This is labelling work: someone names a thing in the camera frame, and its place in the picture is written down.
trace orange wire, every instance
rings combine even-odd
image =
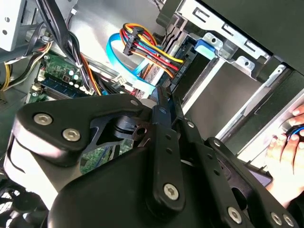
[[[159,64],[158,64],[157,62],[155,62],[154,60],[148,58],[148,57],[145,56],[145,55],[142,55],[141,53],[137,53],[137,52],[135,52],[135,51],[131,51],[131,53],[133,53],[133,54],[135,54],[135,55],[137,55],[137,56],[141,56],[141,57],[147,59],[147,60],[150,61],[150,62],[153,62],[155,65],[157,65],[158,67],[160,67],[161,69],[163,69],[163,70],[170,76],[170,78],[174,78],[173,74],[172,74],[169,70],[167,70],[167,69],[164,68],[163,66],[159,65]]]
[[[96,83],[96,81],[95,81],[95,79],[94,79],[94,77],[93,77],[91,68],[89,67],[89,64],[88,64],[87,60],[84,58],[84,56],[83,56],[82,54],[80,54],[80,55],[81,55],[81,58],[82,58],[83,63],[85,64],[85,67],[86,67],[86,69],[87,69],[87,71],[88,71],[88,73],[89,73],[89,77],[90,77],[90,79],[91,79],[91,82],[92,82],[94,88],[95,88],[96,91],[97,91],[97,94],[98,94],[98,95],[101,95],[101,92],[100,92],[100,90],[99,90],[99,88],[98,88],[98,85],[97,85],[97,83]]]

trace metal panel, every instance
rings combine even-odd
[[[195,0],[184,0],[177,9],[177,13],[203,30],[218,32],[255,59],[270,58],[264,50]]]
[[[261,86],[260,82],[225,62],[212,80],[207,80],[210,83],[204,86],[186,114],[196,124],[202,138],[215,137]]]
[[[0,0],[0,48],[11,51],[14,49],[20,28],[25,0]]]

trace connector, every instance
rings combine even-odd
[[[134,27],[133,28],[133,32],[132,34],[130,35],[128,41],[127,41],[127,44],[125,45],[125,48],[123,50],[123,53],[127,56],[130,56],[132,55],[132,52],[131,51],[134,51],[133,49],[133,45],[134,45],[134,42],[136,41],[137,39],[137,36],[138,34],[143,34],[143,29],[142,28],[137,28],[137,27]]]

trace motherboard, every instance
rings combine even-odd
[[[83,86],[79,70],[55,53],[48,53],[42,60],[38,75],[28,93],[26,103],[48,102],[60,99],[73,99],[94,95]],[[132,141],[123,140],[120,153],[132,148]],[[83,154],[80,171],[85,174],[113,158],[112,146],[97,148]]]

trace red wire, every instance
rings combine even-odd
[[[138,43],[134,43],[137,47],[140,47],[142,48],[145,52],[148,52],[149,55],[153,56],[154,58],[156,58],[158,61],[162,62],[163,64],[171,67],[172,69],[178,71],[179,69],[175,66],[175,65],[172,65],[168,62],[166,62],[165,60],[163,60],[162,58],[159,58],[158,56],[156,56],[155,54],[153,54],[152,52],[150,52],[148,49],[145,49],[144,47],[140,46]]]

